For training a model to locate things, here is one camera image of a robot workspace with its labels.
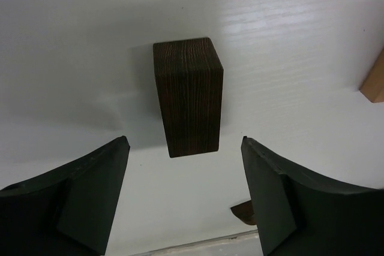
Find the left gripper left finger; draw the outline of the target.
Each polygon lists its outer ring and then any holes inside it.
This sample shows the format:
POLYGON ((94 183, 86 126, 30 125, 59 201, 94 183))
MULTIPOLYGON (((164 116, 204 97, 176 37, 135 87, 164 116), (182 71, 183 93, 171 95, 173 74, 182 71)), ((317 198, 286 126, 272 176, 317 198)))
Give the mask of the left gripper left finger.
POLYGON ((1 189, 1 255, 105 255, 129 151, 121 136, 1 189))

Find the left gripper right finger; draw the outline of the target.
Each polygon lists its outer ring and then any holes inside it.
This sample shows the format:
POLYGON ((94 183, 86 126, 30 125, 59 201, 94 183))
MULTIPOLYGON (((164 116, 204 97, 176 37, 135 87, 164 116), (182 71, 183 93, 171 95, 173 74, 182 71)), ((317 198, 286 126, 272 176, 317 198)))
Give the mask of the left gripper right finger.
POLYGON ((382 255, 383 190, 316 173, 253 138, 241 144, 264 255, 382 255))

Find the light long wood block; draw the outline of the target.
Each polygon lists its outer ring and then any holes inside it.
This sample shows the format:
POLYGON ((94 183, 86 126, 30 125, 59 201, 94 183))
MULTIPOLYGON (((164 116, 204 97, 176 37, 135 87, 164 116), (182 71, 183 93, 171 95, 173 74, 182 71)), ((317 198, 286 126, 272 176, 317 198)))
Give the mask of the light long wood block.
POLYGON ((362 82, 359 91, 372 103, 382 103, 384 87, 384 51, 377 57, 371 70, 362 82))

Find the dark arch wood block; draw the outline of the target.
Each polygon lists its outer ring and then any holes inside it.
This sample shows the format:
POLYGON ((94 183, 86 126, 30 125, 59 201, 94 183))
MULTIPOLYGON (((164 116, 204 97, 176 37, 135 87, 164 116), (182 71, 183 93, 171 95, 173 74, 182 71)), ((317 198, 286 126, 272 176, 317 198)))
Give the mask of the dark arch wood block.
POLYGON ((224 68, 213 42, 155 43, 152 51, 169 156, 218 151, 224 68))

